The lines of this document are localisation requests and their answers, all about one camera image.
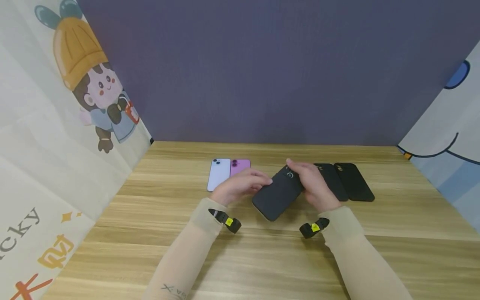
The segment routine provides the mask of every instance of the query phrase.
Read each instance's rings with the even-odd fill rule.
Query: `yellow star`
[[[72,212],[69,212],[69,213],[61,215],[61,222],[60,223],[71,221],[71,220],[72,220]]]

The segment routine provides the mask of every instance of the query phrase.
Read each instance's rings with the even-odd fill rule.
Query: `black phone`
[[[336,163],[334,167],[350,200],[369,202],[375,200],[375,196],[357,166],[349,163]]]
[[[303,191],[299,175],[284,166],[272,177],[273,183],[262,187],[252,203],[269,221],[275,221]]]
[[[347,201],[348,194],[345,188],[343,187],[340,177],[335,171],[335,167],[332,164],[314,164],[317,166],[320,174],[325,179],[325,182],[328,185],[328,188],[333,192],[335,197],[339,201]]]

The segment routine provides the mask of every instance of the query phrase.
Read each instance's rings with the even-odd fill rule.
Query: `cartoon bunny ears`
[[[58,24],[63,18],[73,17],[81,19],[83,14],[77,2],[74,0],[63,0],[60,3],[60,16],[43,5],[37,5],[35,7],[35,16],[46,27],[57,29]]]

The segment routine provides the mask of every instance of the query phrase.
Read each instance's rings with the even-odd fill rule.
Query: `wood grain tabletop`
[[[140,299],[209,195],[212,159],[246,158],[273,176],[288,157],[357,165],[376,199],[346,205],[414,299],[479,299],[480,236],[396,147],[154,142],[43,300]],[[188,299],[349,299],[323,237],[301,237],[316,221],[303,196],[275,222],[249,198],[229,214],[242,228],[222,230]]]

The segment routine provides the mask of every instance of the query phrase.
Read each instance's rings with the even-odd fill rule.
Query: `pink phone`
[[[250,168],[250,161],[248,159],[233,159],[230,166],[230,176],[242,172]]]

